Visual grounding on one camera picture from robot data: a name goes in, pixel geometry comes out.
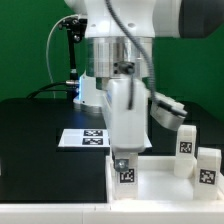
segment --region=green wall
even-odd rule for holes
[[[0,100],[25,97],[50,83],[45,62],[47,37],[53,25],[70,14],[63,0],[1,0]],[[69,77],[66,38],[66,31],[56,31],[52,39],[50,62],[55,81]],[[83,49],[76,48],[79,70],[84,64]],[[196,102],[224,121],[224,26],[203,40],[157,38],[154,61],[159,91]]]

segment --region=green backdrop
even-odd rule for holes
[[[0,100],[25,97],[50,83],[47,37],[53,25],[71,13],[63,0],[1,0]],[[84,46],[76,51],[82,71]],[[55,32],[50,62],[55,81],[69,77],[66,31]],[[160,92],[196,102],[224,121],[224,26],[202,40],[155,39],[154,62]]]

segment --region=black table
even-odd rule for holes
[[[197,146],[224,150],[224,125],[201,107],[185,103],[185,124],[197,126]],[[108,149],[58,150],[61,130],[104,129],[101,115],[75,111],[53,99],[0,103],[0,203],[105,203]],[[174,155],[176,133],[149,118],[152,149],[143,155]]]

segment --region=black cable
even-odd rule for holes
[[[52,88],[55,86],[63,86],[63,85],[66,85],[66,82],[54,82],[54,83],[51,83],[49,85],[46,85],[46,86],[40,88],[39,90],[45,90],[45,89],[49,89],[49,88]]]
[[[45,89],[45,90],[37,90],[32,93],[30,93],[26,98],[27,99],[33,99],[35,98],[39,93],[43,92],[68,92],[68,90],[60,90],[60,89]]]
[[[30,93],[26,98],[30,98],[30,96],[32,96],[34,93],[37,93],[38,94],[38,91],[50,89],[50,88],[55,87],[55,86],[63,86],[63,85],[66,85],[66,82],[54,82],[54,83],[51,83],[49,85],[46,85],[46,86],[38,89],[37,91],[34,91],[34,92]]]

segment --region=white block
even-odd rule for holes
[[[191,178],[194,174],[193,159],[175,159],[174,175],[181,178]]]
[[[195,152],[196,126],[181,125],[177,132],[176,156],[192,159]]]
[[[221,151],[219,149],[198,149],[194,199],[217,199],[220,167]]]
[[[177,132],[174,175],[191,178],[194,173],[196,126],[181,125]]]
[[[129,171],[120,173],[115,171],[115,198],[137,199],[138,197],[138,154],[131,154]]]
[[[218,169],[222,162],[222,155],[219,149],[212,148],[198,148],[197,167]]]

